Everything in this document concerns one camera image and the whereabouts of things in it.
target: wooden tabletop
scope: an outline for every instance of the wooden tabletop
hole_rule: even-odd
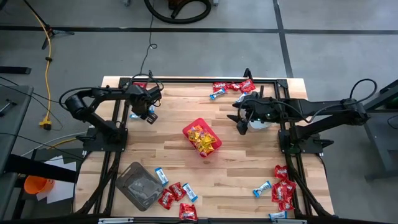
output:
[[[119,79],[104,77],[102,86],[117,87]],[[307,98],[303,79],[287,80],[291,98]],[[264,96],[275,97],[273,87],[264,86]],[[278,212],[277,203],[271,202],[271,192],[255,198],[252,191],[267,180],[277,183],[274,167],[286,165],[277,140],[280,126],[273,124],[265,130],[242,136],[236,130],[236,123],[226,117],[236,114],[237,109],[231,104],[241,95],[239,91],[230,90],[212,101],[209,97],[213,92],[211,83],[164,83],[164,87],[162,106],[155,110],[159,118],[153,125],[127,119],[129,139],[126,151],[122,153],[119,174],[135,161],[156,178],[154,169],[163,168],[169,185],[176,182],[191,185],[198,195],[195,206],[199,217],[267,218],[269,213]],[[113,107],[113,101],[105,101],[96,112],[104,119],[111,119]],[[197,154],[182,134],[182,129],[197,118],[203,118],[223,142],[220,149],[206,159]],[[103,152],[92,152],[83,163],[76,185],[75,210],[81,208],[97,187],[103,157]],[[324,208],[333,213],[319,158],[308,154],[302,157],[308,188]],[[301,211],[305,212],[301,190],[297,193]],[[104,191],[102,209],[107,196],[108,188]],[[181,202],[190,201],[185,197],[174,202],[170,210],[156,202],[147,211],[140,212],[116,188],[112,216],[177,217]]]

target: red plastic bin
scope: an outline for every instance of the red plastic bin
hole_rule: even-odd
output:
[[[221,145],[223,144],[223,142],[218,138],[218,136],[214,133],[214,131],[207,125],[206,121],[203,118],[198,118],[196,119],[194,122],[190,123],[187,127],[185,127],[184,129],[182,129],[182,133],[184,134],[184,136],[188,139],[189,141],[189,137],[188,137],[188,130],[191,129],[191,127],[195,127],[196,125],[200,125],[203,130],[207,130],[207,132],[209,132],[212,136],[214,136],[217,139],[217,142],[211,143],[211,146],[213,146],[214,151],[209,153],[207,156],[202,156],[201,154],[199,154],[200,157],[202,158],[207,158],[208,156],[210,156],[211,154],[213,154],[219,147],[221,147]],[[199,152],[194,143],[189,141],[193,148]]]

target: orange bucket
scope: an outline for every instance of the orange bucket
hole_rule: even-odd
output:
[[[28,176],[25,180],[24,189],[28,194],[48,192],[54,187],[54,180],[43,177]]]

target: table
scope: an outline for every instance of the table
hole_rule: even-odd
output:
[[[0,108],[7,104],[6,99],[17,103],[17,105],[9,108],[6,114],[0,118],[0,133],[14,135],[19,133],[32,93],[33,87],[31,86],[10,86],[10,88],[0,86]],[[7,159],[14,147],[16,139],[15,136],[11,135],[0,135],[0,189],[2,189],[0,193],[0,220],[3,219],[6,212],[14,184],[17,180],[16,173],[3,174]]]
[[[114,86],[120,77],[104,77],[102,86]],[[307,98],[304,80],[287,79],[291,98]],[[156,108],[158,120],[149,125],[146,121],[127,120],[129,139],[122,153],[119,174],[132,162],[140,162],[152,175],[154,169],[162,167],[170,183],[188,182],[198,195],[195,202],[199,217],[267,218],[269,213],[278,212],[277,203],[271,202],[271,193],[255,198],[252,190],[273,178],[274,167],[285,165],[277,140],[278,124],[266,130],[241,136],[236,123],[227,114],[236,114],[231,104],[240,92],[228,94],[211,101],[210,83],[164,83],[162,106]],[[274,96],[274,89],[264,85],[264,96]],[[105,101],[97,113],[104,119],[111,119],[114,102]],[[182,129],[197,118],[203,118],[223,142],[219,151],[202,159],[182,134]],[[83,163],[76,185],[74,210],[86,202],[98,185],[103,152],[92,152]],[[328,184],[323,166],[314,155],[303,154],[303,165],[307,185],[324,208],[333,213]],[[101,207],[106,204],[103,197]],[[303,197],[298,190],[300,208],[304,211]],[[115,190],[112,216],[124,217],[177,217],[179,203],[189,203],[188,197],[174,202],[170,210],[158,203],[145,212],[140,212],[118,189]]]

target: concrete floor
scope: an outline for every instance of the concrete floor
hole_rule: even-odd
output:
[[[30,0],[53,26],[148,27],[151,16],[140,0],[124,7],[117,0]],[[169,14],[166,3],[156,8]],[[182,12],[202,9],[194,2]],[[280,0],[285,29],[398,29],[398,2],[394,0]],[[0,25],[37,26],[22,1],[10,1],[0,11]],[[176,27],[155,19],[154,27]],[[272,0],[220,0],[209,17],[178,27],[275,29]],[[133,75],[139,71],[148,33],[78,32],[53,41],[49,82],[57,99],[65,90],[100,85],[104,75]],[[397,79],[398,35],[286,35],[295,78],[304,78],[309,100],[347,98],[361,78],[373,78],[382,88]],[[0,65],[31,67],[30,75],[3,75],[20,85],[32,85],[46,95],[44,70],[47,50],[41,50],[42,32],[0,31]],[[155,75],[240,77],[246,67],[255,77],[286,77],[278,34],[154,33],[158,48],[149,52],[144,71]],[[371,85],[354,94],[366,96]],[[53,105],[62,131],[37,127],[45,110],[30,104],[20,134],[41,142],[87,127]],[[355,132],[354,138],[348,134]],[[335,140],[325,150],[328,183],[335,213],[344,218],[397,223],[398,179],[368,183],[364,175],[382,167],[363,127],[342,126],[322,133]],[[34,147],[18,140],[14,153]]]

